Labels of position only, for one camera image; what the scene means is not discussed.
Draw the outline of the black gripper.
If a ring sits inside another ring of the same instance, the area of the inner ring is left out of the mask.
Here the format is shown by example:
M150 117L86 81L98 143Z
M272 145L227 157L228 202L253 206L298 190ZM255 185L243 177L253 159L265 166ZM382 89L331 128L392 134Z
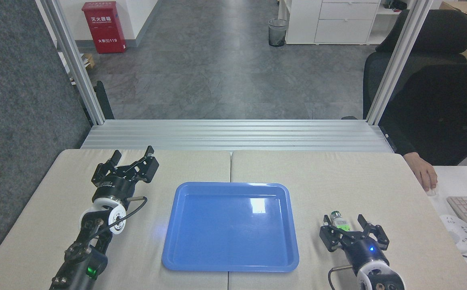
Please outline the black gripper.
M130 165L116 165L121 159L119 150L115 150L112 157L105 163L99 163L92 176L92 182L97 187L93 202L98 198L108 198L128 203L127 199L133 197L136 182L151 183L159 163L153 156L154 149L148 146L145 155ZM108 173L116 173L118 176L107 176Z
M357 276L358 271L371 261L381 261L389 265L383 251L388 249L389 239L382 226L368 222L362 214L357 216L357 221L362 227L361 237L354 243L344 245L344 253L348 262L353 266L353 272ZM342 246L342 235L348 235L350 228L339 228L334 225L328 215L324 215L324 225L320 227L319 237L329 252L333 252Z

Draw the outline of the person's hand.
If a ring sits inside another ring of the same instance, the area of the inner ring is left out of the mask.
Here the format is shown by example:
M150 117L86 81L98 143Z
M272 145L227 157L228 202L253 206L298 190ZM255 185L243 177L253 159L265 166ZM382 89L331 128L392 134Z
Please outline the person's hand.
M412 170L425 192L434 190L438 184L438 175L434 167L425 161L417 152L403 155L403 159Z

